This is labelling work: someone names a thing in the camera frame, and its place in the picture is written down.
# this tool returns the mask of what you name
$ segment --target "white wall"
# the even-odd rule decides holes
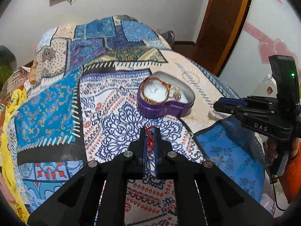
[[[47,30],[117,14],[128,14],[161,32],[173,30],[176,40],[192,41],[196,26],[201,27],[202,6],[203,0],[73,0],[71,6],[68,0],[12,0],[0,18],[0,44],[22,66],[34,59],[34,45]]]
[[[287,49],[295,53],[299,61],[297,66],[301,68],[301,23],[286,0],[252,0],[246,21],[273,41],[283,40]],[[252,94],[264,77],[271,73],[270,64],[261,63],[260,40],[255,37],[260,37],[260,33],[252,36],[242,31],[220,75],[221,80],[240,97]]]

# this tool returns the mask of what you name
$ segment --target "blue quilt patch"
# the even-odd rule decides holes
[[[157,49],[169,49],[161,40],[144,40],[144,43],[148,47],[155,47]]]
[[[144,24],[129,20],[122,21],[121,24],[128,41],[158,39],[156,33]]]
[[[121,37],[125,39],[122,25],[116,25],[115,30],[116,30],[116,37]]]
[[[196,139],[210,160],[260,203],[264,166],[248,149],[250,145],[258,144],[255,143],[254,132],[246,129],[237,132],[237,128],[241,128],[237,122],[230,116]]]
[[[96,19],[86,25],[75,28],[74,38],[104,38],[115,37],[114,21],[112,17]]]
[[[30,212],[36,210],[82,167],[82,161],[26,163],[19,166],[30,199]]]
[[[36,52],[39,52],[43,46],[50,46],[51,39],[53,35],[56,33],[56,31],[57,31],[57,27],[47,31],[43,35],[42,40],[39,42],[39,44],[36,47]]]
[[[73,40],[68,43],[66,73],[72,72],[85,63],[91,62],[106,52],[103,39]]]
[[[60,137],[70,136],[74,120],[71,112],[72,88],[80,75],[80,70],[72,72],[18,109],[15,125],[19,148],[32,148],[37,143],[39,146],[49,145],[40,141],[50,138],[58,141]]]
[[[108,38],[108,48],[113,50],[121,47],[134,47],[134,46],[145,46],[143,41],[127,41],[125,38]]]

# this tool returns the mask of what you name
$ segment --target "bed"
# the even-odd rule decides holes
[[[159,127],[162,138],[189,160],[211,160],[261,202],[265,166],[259,136],[213,110],[220,97],[237,95],[172,51],[148,26],[121,15],[51,29],[36,47],[35,66],[33,84],[27,74],[11,89],[9,104],[2,105],[4,186],[24,222],[88,161],[111,161],[126,151],[144,125]],[[139,85],[157,71],[194,91],[188,116],[146,119],[139,114]],[[127,226],[177,225],[173,181],[157,180],[154,166],[150,150],[144,179],[128,183]]]

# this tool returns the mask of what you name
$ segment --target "orange sleeve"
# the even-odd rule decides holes
[[[284,174],[279,176],[279,181],[287,202],[290,204],[301,188],[301,143],[299,143],[298,154],[293,160],[288,162]]]

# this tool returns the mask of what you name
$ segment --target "wooden door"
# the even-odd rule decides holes
[[[209,0],[192,60],[214,73],[228,60],[251,0]]]

